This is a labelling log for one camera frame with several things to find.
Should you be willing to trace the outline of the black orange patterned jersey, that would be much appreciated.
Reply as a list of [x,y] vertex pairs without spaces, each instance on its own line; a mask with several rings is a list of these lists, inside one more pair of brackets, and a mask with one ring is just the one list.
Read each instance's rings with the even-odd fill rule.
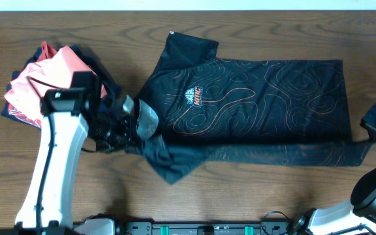
[[138,145],[168,183],[206,161],[359,166],[340,60],[221,59],[218,42],[170,32],[136,96]]

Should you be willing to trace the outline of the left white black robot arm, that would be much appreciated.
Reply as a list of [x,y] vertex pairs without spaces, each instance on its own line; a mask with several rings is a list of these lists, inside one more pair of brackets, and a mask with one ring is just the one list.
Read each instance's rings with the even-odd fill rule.
[[82,146],[86,138],[105,152],[134,144],[136,131],[131,114],[134,101],[118,101],[108,89],[111,103],[99,112],[101,89],[108,83],[92,72],[75,72],[70,88],[51,86],[39,95],[41,124],[40,147],[31,184],[12,228],[2,234],[117,234],[121,231],[109,215],[96,215],[74,224],[72,198]]

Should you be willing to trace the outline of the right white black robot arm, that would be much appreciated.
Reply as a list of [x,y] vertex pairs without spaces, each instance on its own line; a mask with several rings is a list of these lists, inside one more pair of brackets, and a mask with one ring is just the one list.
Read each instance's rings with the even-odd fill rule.
[[[371,140],[376,140],[376,104],[360,125]],[[349,200],[302,215],[287,233],[376,234],[376,168],[360,178]]]

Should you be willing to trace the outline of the folded salmon pink shirt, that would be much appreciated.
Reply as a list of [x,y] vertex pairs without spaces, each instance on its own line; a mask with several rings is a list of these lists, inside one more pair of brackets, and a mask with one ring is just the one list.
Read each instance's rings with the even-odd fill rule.
[[39,98],[49,89],[69,88],[75,72],[93,70],[69,46],[56,50],[43,42],[41,49],[37,61],[25,66],[4,95],[9,104],[32,121],[42,119]]

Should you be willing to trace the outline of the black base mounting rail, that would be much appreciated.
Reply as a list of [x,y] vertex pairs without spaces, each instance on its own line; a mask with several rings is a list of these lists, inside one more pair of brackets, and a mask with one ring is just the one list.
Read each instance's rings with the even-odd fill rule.
[[123,222],[97,216],[73,225],[78,234],[123,234],[123,235],[265,235],[297,234],[305,225],[306,217],[297,222],[286,217],[271,218],[251,223],[156,223],[151,221]]

